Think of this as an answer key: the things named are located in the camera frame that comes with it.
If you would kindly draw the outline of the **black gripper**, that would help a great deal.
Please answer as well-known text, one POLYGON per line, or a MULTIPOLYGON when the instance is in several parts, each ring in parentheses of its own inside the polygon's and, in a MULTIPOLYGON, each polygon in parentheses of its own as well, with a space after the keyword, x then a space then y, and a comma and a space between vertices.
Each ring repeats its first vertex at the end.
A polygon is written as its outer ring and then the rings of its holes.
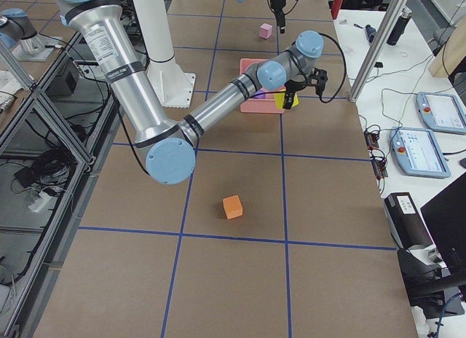
POLYGON ((285 13, 283 9, 286 5, 286 0, 269 0, 270 8, 275 13, 275 19, 278 30, 281 34, 285 33, 285 13))
POLYGON ((296 93, 306 87, 314 87, 316 95, 321 98, 328 81, 327 71, 321 68, 314 68, 312 73, 305 74, 303 80, 289 80, 285 83, 285 92, 283 98, 283 109, 289 110, 293 107, 296 93))

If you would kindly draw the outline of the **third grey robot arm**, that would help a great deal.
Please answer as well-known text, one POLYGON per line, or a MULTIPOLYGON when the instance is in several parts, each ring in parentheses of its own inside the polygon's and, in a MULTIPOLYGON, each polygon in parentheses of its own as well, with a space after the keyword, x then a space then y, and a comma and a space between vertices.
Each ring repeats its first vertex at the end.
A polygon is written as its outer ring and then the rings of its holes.
POLYGON ((37 55, 46 49, 38 31, 20 8, 1 11, 1 42, 10 49, 19 44, 27 55, 37 55))

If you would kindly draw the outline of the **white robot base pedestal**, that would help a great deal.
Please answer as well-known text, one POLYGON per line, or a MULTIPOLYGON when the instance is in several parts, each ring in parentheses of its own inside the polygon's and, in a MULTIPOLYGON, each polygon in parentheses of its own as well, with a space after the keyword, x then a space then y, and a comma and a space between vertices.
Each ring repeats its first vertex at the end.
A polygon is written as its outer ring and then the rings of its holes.
POLYGON ((147 76, 160 103, 168 108, 188 108, 196 75, 178 65, 164 0, 133 0, 149 57, 147 76))

